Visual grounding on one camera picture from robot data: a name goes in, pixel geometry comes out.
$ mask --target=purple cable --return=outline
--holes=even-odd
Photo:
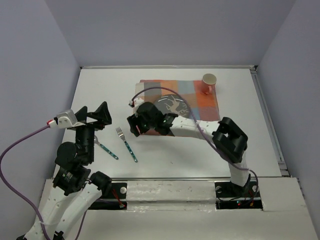
[[[4,159],[4,156],[6,155],[7,152],[9,152],[10,149],[12,149],[14,146],[18,145],[19,143],[21,143],[22,141],[48,129],[50,126],[47,125],[47,126],[44,126],[42,128],[40,128],[39,130],[37,131],[34,131],[33,133],[30,133],[29,135],[19,139],[18,141],[12,143],[10,146],[8,146],[4,151],[3,153],[0,155],[0,178],[2,179],[2,181],[4,182],[4,184],[12,191],[14,192],[15,194],[17,194],[20,198],[22,198],[24,201],[26,201],[32,208],[33,210],[35,211],[37,217],[39,218],[39,221],[41,222],[40,225],[41,225],[41,229],[43,231],[43,235],[45,237],[46,240],[51,240],[50,237],[48,236],[48,233],[46,231],[46,228],[45,228],[45,225],[43,224],[44,222],[44,219],[43,217],[41,216],[41,213],[39,211],[39,209],[36,207],[36,205],[29,199],[27,198],[26,196],[24,196],[21,192],[19,192],[17,189],[15,189],[8,181],[7,179],[5,178],[4,176],[4,173],[2,172],[2,167],[1,167],[1,163],[2,163],[2,160]],[[82,221],[81,221],[81,225],[80,225],[80,228],[79,228],[79,231],[78,231],[78,234],[76,236],[76,239],[78,239],[79,235],[80,235],[80,232],[81,232],[81,228],[82,228],[82,225],[83,225],[83,222],[85,220],[85,216],[86,216],[86,212],[84,213],[83,217],[82,217]]]
[[[229,158],[228,158],[228,156],[227,156],[226,154],[224,154],[222,151],[220,151],[219,149],[216,148],[216,146],[207,138],[207,136],[205,135],[205,133],[202,131],[201,127],[199,126],[199,124],[198,124],[198,122],[197,122],[197,118],[196,118],[194,112],[192,111],[189,103],[188,103],[179,93],[177,93],[176,91],[174,91],[174,90],[172,90],[172,89],[170,89],[170,88],[167,88],[167,87],[163,87],[163,86],[153,86],[153,87],[148,87],[148,88],[145,88],[145,89],[139,91],[136,95],[133,96],[133,98],[131,99],[131,101],[134,103],[134,100],[135,100],[135,98],[136,98],[137,96],[139,96],[139,95],[142,94],[143,92],[148,91],[148,90],[151,90],[151,89],[164,89],[164,90],[167,90],[167,91],[170,91],[170,92],[174,93],[174,94],[177,95],[179,98],[181,98],[181,99],[184,101],[184,103],[186,104],[188,110],[190,111],[191,116],[192,116],[192,118],[193,118],[193,120],[194,120],[194,122],[195,122],[195,125],[196,125],[196,127],[198,128],[198,130],[200,131],[201,135],[202,135],[203,138],[206,140],[206,142],[220,155],[220,157],[221,157],[223,160],[225,160],[227,163],[229,163],[231,166],[233,166],[234,168],[236,168],[236,169],[238,169],[238,170],[241,170],[241,171],[249,171],[249,172],[253,173],[253,175],[254,175],[254,177],[255,177],[255,181],[256,181],[256,190],[255,190],[254,195],[252,196],[252,198],[251,198],[247,203],[245,203],[244,205],[252,202],[252,201],[254,200],[254,198],[257,196],[258,191],[259,191],[259,182],[258,182],[258,176],[257,176],[257,174],[256,174],[253,170],[251,170],[251,169],[249,169],[249,168],[243,168],[243,167],[239,167],[239,166],[235,165],[233,162],[231,162],[231,161],[229,160]]]

